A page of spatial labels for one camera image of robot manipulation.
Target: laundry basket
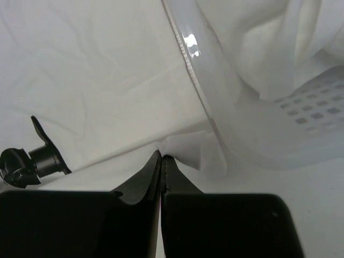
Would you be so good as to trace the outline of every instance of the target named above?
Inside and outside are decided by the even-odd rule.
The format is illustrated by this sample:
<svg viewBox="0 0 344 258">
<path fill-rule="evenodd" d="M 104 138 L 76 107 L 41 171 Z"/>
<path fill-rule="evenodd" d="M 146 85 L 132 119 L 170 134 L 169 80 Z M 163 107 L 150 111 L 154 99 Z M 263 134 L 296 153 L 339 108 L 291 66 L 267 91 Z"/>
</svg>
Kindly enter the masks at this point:
<svg viewBox="0 0 344 258">
<path fill-rule="evenodd" d="M 235 73 L 195 0 L 163 0 L 190 77 L 218 138 L 241 158 L 292 169 L 343 157 L 344 67 L 265 102 Z"/>
</svg>

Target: white plastic basket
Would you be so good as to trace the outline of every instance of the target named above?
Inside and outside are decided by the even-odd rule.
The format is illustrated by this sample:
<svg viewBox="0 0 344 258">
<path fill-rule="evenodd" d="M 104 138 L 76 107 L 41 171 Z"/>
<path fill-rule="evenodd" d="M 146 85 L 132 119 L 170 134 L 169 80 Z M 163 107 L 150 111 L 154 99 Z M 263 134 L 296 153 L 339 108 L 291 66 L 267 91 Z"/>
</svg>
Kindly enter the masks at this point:
<svg viewBox="0 0 344 258">
<path fill-rule="evenodd" d="M 163 2 L 224 148 L 268 169 L 343 157 L 344 67 L 324 72 L 287 98 L 261 101 L 231 68 L 195 0 Z"/>
</svg>

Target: black lever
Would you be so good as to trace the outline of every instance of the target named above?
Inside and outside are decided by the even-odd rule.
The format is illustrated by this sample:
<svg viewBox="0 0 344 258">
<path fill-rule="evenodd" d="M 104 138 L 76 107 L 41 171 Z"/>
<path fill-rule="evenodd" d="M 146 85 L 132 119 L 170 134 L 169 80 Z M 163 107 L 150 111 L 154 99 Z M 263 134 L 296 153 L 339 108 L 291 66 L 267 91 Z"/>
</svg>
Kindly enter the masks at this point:
<svg viewBox="0 0 344 258">
<path fill-rule="evenodd" d="M 65 175 L 71 171 L 63 160 L 59 150 L 44 132 L 36 117 L 31 117 L 37 135 L 45 145 L 29 152 L 23 149 L 6 149 L 0 156 L 0 176 L 5 183 L 14 187 L 26 188 L 40 184 L 39 178 L 62 171 Z"/>
</svg>

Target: black object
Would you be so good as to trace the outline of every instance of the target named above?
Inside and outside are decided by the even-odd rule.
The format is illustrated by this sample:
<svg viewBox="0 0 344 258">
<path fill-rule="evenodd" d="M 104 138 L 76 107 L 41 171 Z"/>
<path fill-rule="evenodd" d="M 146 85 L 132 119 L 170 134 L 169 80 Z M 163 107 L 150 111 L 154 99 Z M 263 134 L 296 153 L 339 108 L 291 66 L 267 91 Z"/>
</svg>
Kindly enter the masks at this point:
<svg viewBox="0 0 344 258">
<path fill-rule="evenodd" d="M 273 195 L 208 195 L 157 151 L 111 192 L 0 195 L 3 257 L 303 257 L 288 208 Z"/>
<path fill-rule="evenodd" d="M 0 156 L 0 176 L 7 184 L 26 188 L 28 185 L 40 184 L 39 178 L 62 171 L 71 171 L 63 160 L 59 150 L 44 132 L 36 117 L 31 117 L 37 135 L 45 145 L 29 152 L 23 149 L 6 149 Z"/>
</svg>

